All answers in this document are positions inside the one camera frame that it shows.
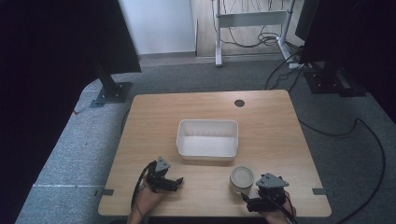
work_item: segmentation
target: small round cup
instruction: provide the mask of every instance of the small round cup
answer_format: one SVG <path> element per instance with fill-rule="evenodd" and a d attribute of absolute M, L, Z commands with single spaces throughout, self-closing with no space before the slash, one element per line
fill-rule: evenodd
<path fill-rule="evenodd" d="M 230 174 L 230 190 L 234 193 L 249 194 L 254 182 L 253 172 L 246 166 L 238 166 Z"/>

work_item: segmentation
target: gray carpet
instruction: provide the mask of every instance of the gray carpet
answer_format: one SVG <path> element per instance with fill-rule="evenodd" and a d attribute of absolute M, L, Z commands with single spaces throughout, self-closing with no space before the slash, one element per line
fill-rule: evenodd
<path fill-rule="evenodd" d="M 225 63 L 222 68 L 213 63 L 143 67 L 142 74 L 114 75 L 116 81 L 132 81 L 133 88 L 126 103 L 102 108 L 89 108 L 102 87 L 100 81 L 94 81 L 81 94 L 76 105 L 78 113 L 71 115 L 32 186 L 17 223 L 109 223 L 124 218 L 101 217 L 97 212 L 100 202 L 97 192 L 106 184 L 124 115 L 137 94 L 263 90 L 265 81 L 280 63 L 234 62 Z M 287 72 L 284 66 L 277 74 Z M 276 89 L 288 90 L 297 74 L 296 71 L 289 79 L 280 81 Z M 275 80 L 276 76 L 268 86 L 272 87 Z M 376 100 L 370 94 L 354 98 L 314 95 L 303 76 L 290 97 L 298 118 L 323 132 L 345 133 L 353 126 L 355 118 L 359 118 L 376 133 L 386 153 L 384 179 L 370 203 L 346 223 L 394 223 L 396 125 Z M 304 125 L 302 128 L 322 184 L 328 191 L 332 215 L 298 217 L 297 220 L 299 223 L 336 223 L 356 210 L 375 189 L 381 174 L 380 147 L 361 122 L 351 134 L 338 138 L 316 133 Z M 173 223 L 185 221 L 176 219 Z M 207 222 L 219 221 L 209 219 Z"/>

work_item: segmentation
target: human hand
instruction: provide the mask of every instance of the human hand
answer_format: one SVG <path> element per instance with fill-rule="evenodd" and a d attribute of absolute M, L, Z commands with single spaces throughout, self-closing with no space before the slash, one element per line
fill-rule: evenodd
<path fill-rule="evenodd" d="M 143 188 L 137 194 L 137 199 L 131 214 L 128 216 L 127 224 L 140 223 L 143 216 L 153 209 L 168 193 L 165 190 L 157 191 L 157 193 L 154 193 L 145 181 Z"/>
<path fill-rule="evenodd" d="M 296 217 L 296 209 L 295 207 L 291 206 L 291 201 L 290 201 L 290 194 L 285 191 L 285 195 L 287 197 L 286 202 L 283 204 L 283 207 L 288 211 L 293 217 Z M 259 212 L 260 215 L 262 215 L 265 220 L 267 220 L 268 224 L 288 224 L 288 219 L 286 215 L 280 211 L 276 210 L 273 212 Z"/>

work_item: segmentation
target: metal stand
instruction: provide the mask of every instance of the metal stand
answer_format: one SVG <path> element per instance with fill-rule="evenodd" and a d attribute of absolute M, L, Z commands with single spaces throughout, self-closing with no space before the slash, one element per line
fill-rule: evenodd
<path fill-rule="evenodd" d="M 290 1 L 289 8 L 286 11 L 269 11 L 269 12 L 255 12 L 243 14 L 220 14 L 220 2 L 217 1 L 217 14 L 216 14 L 216 66 L 221 67 L 221 38 L 220 28 L 240 27 L 240 26 L 259 26 L 259 25 L 282 25 L 282 36 L 278 39 L 280 51 L 283 54 L 287 63 L 292 63 L 290 53 L 286 48 L 285 39 L 289 29 L 291 14 L 293 13 L 294 1 Z"/>
<path fill-rule="evenodd" d="M 96 75 L 103 84 L 96 100 L 91 102 L 90 108 L 102 107 L 104 104 L 124 103 L 129 89 L 131 89 L 132 82 L 115 82 L 111 75 L 105 73 L 102 65 L 92 57 L 92 66 L 95 69 Z"/>
<path fill-rule="evenodd" d="M 321 72 L 304 73 L 309 89 L 314 94 L 338 93 L 343 97 L 366 96 L 367 90 L 338 68 L 338 63 L 326 63 Z"/>

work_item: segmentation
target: black curtain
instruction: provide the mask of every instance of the black curtain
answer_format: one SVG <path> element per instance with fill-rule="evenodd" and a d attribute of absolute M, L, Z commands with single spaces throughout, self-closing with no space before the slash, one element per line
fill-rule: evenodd
<path fill-rule="evenodd" d="M 0 219 L 12 223 L 84 89 L 140 72 L 117 0 L 0 1 Z"/>
<path fill-rule="evenodd" d="M 363 0 L 346 39 L 345 68 L 396 123 L 396 18 L 392 2 Z"/>

